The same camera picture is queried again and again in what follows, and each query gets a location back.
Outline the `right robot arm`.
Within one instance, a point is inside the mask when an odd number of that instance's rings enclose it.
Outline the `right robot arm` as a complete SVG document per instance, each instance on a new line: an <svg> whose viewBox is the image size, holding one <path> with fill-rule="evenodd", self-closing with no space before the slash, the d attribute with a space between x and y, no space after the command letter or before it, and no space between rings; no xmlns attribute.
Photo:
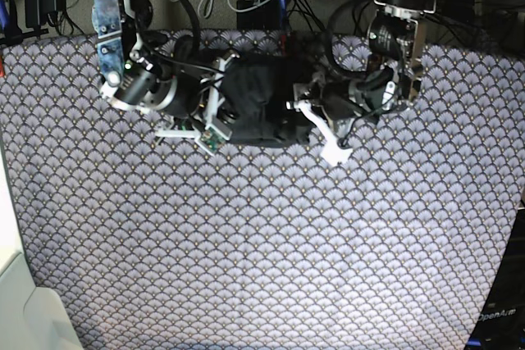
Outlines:
<svg viewBox="0 0 525 350"><path fill-rule="evenodd" d="M160 51L167 39L149 30L149 0L94 0L92 23L103 84L100 94L120 111L160 112L188 120L197 130L219 125L219 87L226 62L198 62L201 27L189 0L178 0L190 22L187 53L176 58Z"/></svg>

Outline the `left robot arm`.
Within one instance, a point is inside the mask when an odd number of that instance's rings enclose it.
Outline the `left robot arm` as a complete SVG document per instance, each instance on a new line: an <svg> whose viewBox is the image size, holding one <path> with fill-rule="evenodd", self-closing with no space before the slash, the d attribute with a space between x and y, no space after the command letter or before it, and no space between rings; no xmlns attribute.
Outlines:
<svg viewBox="0 0 525 350"><path fill-rule="evenodd" d="M376 11L366 31L369 55L362 70L336 58L333 39L343 14L371 2ZM336 8L315 36L326 66L309 82L294 85L287 115L308 128L335 131L352 121L376 124L405 110L419 95L426 16L437 0L347 0Z"/></svg>

